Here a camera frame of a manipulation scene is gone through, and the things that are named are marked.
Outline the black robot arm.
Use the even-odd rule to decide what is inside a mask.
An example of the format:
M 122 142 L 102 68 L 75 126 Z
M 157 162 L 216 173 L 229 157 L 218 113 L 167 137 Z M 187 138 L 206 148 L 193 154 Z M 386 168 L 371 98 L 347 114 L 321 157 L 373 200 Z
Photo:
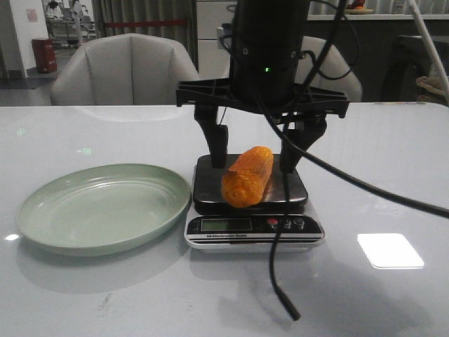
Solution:
M 193 104 L 210 152 L 211 164 L 227 161 L 228 130 L 217 123 L 217 109 L 231 107 L 262 114 L 282 141 L 280 167 L 291 172 L 305 157 L 339 175 L 330 164 L 307 153 L 326 130 L 326 115 L 343 118 L 349 101 L 344 93 L 311 86 L 335 38 L 329 34 L 306 79 L 296 83 L 302 57 L 308 1 L 238 1 L 230 34 L 219 42 L 230 56 L 227 78 L 181 81 L 177 105 Z

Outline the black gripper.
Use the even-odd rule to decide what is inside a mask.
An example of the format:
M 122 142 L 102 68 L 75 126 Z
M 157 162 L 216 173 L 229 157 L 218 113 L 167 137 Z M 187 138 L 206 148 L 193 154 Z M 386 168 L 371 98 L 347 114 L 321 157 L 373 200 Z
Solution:
M 273 118 L 286 121 L 286 114 L 291 113 L 291 121 L 296 121 L 294 128 L 289 128 L 285 135 L 290 142 L 301 150 L 307 151 L 327 129 L 325 119 L 319 118 L 327 113 L 345 117 L 349 100 L 344 93 L 321 88 L 303 88 L 294 85 L 294 96 L 286 103 L 269 106 L 258 98 L 254 103 L 245 103 L 231 92 L 229 79 L 207 79 L 181 81 L 176 88 L 176 104 L 194 106 L 194 119 L 203 131 L 213 168 L 224 168 L 227 161 L 228 128 L 218 124 L 219 107 L 230 107 L 243 112 L 264 114 L 268 112 Z M 292 173 L 302 154 L 294 150 L 286 141 L 282 141 L 280 169 L 283 173 Z

